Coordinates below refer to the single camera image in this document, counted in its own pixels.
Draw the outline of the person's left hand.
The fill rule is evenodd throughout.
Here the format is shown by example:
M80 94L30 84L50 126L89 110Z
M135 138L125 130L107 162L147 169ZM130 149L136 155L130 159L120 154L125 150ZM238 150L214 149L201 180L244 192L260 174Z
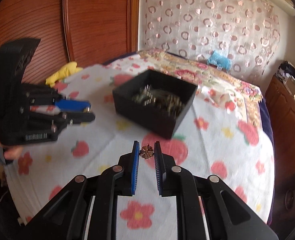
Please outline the person's left hand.
M18 159L23 152L22 146L5 146L0 143L0 147L4 149L4 158L6 160Z

